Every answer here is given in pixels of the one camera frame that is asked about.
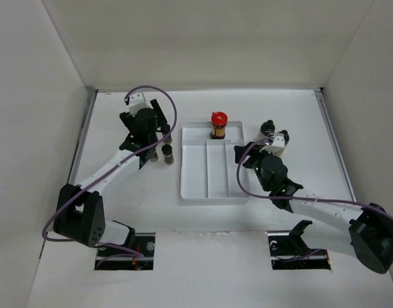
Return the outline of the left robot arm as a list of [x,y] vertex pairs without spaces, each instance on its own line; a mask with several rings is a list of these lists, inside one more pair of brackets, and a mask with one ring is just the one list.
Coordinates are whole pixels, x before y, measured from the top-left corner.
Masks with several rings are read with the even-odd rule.
[[126,139],[95,174],[61,188],[53,230],[90,248],[112,244],[115,251],[126,256],[134,251],[135,230],[106,218],[105,199],[148,161],[157,160],[157,132],[167,119],[156,99],[146,101],[140,93],[129,98],[128,111],[120,113],[119,118],[128,129]]

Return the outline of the black-label spice bottle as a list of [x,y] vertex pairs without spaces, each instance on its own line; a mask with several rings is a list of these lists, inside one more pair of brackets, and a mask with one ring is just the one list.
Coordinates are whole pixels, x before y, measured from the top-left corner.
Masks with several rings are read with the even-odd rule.
[[164,163],[167,165],[172,165],[174,163],[173,149],[170,144],[165,144],[161,148],[164,157]]

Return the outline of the black-top brown spice grinder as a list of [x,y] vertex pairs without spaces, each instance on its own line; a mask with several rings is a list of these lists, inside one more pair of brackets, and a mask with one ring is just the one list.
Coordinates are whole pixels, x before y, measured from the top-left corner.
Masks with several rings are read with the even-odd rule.
[[260,126],[260,133],[265,137],[269,137],[269,136],[273,135],[274,132],[275,132],[275,125],[274,125],[273,120],[271,120],[271,119],[265,121]]

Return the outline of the red-lid sauce jar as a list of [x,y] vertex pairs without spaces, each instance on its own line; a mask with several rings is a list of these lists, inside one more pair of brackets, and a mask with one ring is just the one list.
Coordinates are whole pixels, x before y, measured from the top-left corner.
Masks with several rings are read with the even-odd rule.
[[155,146],[145,151],[144,153],[145,162],[157,162],[158,160],[159,160],[159,156]]
[[224,139],[228,117],[224,112],[213,112],[211,115],[211,138]]

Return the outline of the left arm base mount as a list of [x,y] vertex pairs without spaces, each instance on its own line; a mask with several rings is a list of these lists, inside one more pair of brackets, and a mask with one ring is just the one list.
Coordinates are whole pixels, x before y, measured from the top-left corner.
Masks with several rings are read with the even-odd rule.
[[138,233],[131,251],[101,246],[96,253],[95,270],[150,271],[153,270],[156,233]]

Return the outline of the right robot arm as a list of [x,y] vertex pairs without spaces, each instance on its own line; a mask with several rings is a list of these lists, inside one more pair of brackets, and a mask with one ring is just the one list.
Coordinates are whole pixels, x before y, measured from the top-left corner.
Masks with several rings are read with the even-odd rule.
[[393,216],[375,203],[327,199],[288,178],[280,157],[267,153],[263,141],[234,147],[238,169],[251,169],[269,200],[279,210],[305,216],[289,233],[298,254],[319,248],[358,259],[385,274],[393,264]]

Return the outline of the black-top white salt grinder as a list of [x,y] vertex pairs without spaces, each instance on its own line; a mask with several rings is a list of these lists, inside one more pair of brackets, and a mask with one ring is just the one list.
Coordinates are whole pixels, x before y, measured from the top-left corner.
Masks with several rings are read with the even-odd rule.
[[279,133],[283,134],[284,137],[284,144],[287,145],[290,141],[290,136],[287,130],[281,130]]

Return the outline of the red-label black-cap spice bottle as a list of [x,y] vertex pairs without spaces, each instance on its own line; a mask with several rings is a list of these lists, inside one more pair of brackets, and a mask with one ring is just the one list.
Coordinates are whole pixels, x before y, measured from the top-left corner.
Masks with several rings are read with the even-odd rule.
[[171,144],[172,143],[171,126],[168,123],[165,123],[161,126],[161,133],[162,133],[163,142],[165,144]]

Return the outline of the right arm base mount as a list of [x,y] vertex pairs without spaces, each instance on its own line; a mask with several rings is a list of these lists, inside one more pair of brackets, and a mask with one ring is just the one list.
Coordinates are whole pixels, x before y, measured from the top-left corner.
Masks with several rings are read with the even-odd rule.
[[302,239],[304,231],[312,225],[302,220],[291,230],[269,232],[268,246],[273,270],[330,270],[326,250],[309,248]]

